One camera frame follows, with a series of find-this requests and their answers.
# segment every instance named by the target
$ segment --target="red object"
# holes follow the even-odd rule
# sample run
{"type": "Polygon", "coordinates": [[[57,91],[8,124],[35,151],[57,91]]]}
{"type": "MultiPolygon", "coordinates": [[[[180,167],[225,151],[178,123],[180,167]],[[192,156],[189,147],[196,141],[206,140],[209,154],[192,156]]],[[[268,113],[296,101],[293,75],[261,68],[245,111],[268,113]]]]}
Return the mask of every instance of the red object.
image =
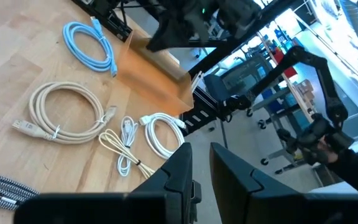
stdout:
{"type": "MultiPolygon", "coordinates": [[[[277,63],[280,63],[281,60],[283,60],[283,58],[284,58],[284,53],[281,51],[281,49],[276,47],[275,54],[273,54],[273,57],[277,61],[277,63]]],[[[297,72],[295,71],[295,69],[293,69],[293,67],[290,67],[284,71],[284,75],[287,78],[291,78],[292,76],[294,76],[296,74],[297,74],[297,72]]]]}

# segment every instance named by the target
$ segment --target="black and white braided cable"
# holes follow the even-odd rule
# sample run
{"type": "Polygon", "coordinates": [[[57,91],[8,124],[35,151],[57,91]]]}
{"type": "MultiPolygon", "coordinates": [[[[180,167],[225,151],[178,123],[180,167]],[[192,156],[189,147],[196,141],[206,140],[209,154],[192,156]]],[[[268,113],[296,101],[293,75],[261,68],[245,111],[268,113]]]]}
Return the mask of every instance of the black and white braided cable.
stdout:
{"type": "Polygon", "coordinates": [[[38,191],[24,184],[0,176],[0,208],[15,210],[21,203],[38,194],[38,191]]]}

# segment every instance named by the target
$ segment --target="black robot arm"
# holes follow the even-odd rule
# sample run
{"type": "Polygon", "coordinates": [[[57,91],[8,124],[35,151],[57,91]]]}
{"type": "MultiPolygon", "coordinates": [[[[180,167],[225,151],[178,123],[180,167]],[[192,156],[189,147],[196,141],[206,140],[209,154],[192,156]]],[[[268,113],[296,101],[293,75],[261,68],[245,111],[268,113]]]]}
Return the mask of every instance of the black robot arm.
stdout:
{"type": "Polygon", "coordinates": [[[287,151],[289,153],[294,153],[297,149],[301,149],[307,163],[311,165],[315,162],[324,163],[328,158],[317,148],[321,138],[325,138],[331,148],[338,153],[349,148],[354,142],[352,138],[341,131],[348,113],[336,93],[334,81],[325,58],[313,55],[305,51],[303,47],[292,47],[284,55],[282,61],[265,78],[255,84],[245,95],[234,95],[227,100],[219,102],[218,110],[222,116],[226,116],[235,110],[250,108],[257,95],[261,94],[286,69],[298,62],[310,65],[316,69],[324,94],[327,117],[331,120],[332,125],[321,114],[317,113],[312,115],[314,121],[296,138],[291,137],[291,134],[284,129],[278,130],[277,133],[280,139],[287,143],[287,151]]]}

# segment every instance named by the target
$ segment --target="orange translucent panel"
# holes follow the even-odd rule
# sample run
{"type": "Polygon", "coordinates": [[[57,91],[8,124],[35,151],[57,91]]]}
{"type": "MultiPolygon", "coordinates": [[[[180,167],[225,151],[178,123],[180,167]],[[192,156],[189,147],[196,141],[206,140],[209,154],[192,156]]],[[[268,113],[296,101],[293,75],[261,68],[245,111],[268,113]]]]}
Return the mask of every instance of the orange translucent panel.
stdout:
{"type": "Polygon", "coordinates": [[[152,53],[149,39],[134,30],[119,54],[117,78],[161,112],[177,116],[194,107],[191,78],[167,51],[152,53]]]}

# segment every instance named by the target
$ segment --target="beige cable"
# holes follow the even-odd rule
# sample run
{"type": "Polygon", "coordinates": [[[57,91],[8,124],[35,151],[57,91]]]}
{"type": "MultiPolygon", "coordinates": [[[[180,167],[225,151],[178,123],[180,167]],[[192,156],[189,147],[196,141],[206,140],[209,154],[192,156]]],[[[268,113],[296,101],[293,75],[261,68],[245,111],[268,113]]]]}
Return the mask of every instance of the beige cable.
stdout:
{"type": "Polygon", "coordinates": [[[81,144],[94,139],[114,116],[116,107],[111,106],[104,113],[97,97],[85,87],[73,82],[50,82],[34,91],[29,100],[30,117],[34,124],[16,120],[12,125],[18,131],[36,138],[44,138],[60,144],[81,144]],[[95,124],[82,133],[71,133],[54,125],[45,112],[45,99],[55,90],[72,90],[84,96],[92,105],[95,124]]]}
{"type": "Polygon", "coordinates": [[[99,134],[99,142],[102,144],[106,149],[113,151],[119,155],[128,158],[131,162],[133,162],[142,172],[143,176],[148,179],[151,175],[154,174],[154,170],[145,165],[142,161],[138,160],[131,152],[125,147],[124,143],[118,137],[118,135],[111,129],[106,129],[104,132],[99,134]],[[113,149],[112,147],[108,146],[106,143],[108,142],[112,144],[117,150],[113,149]]]}

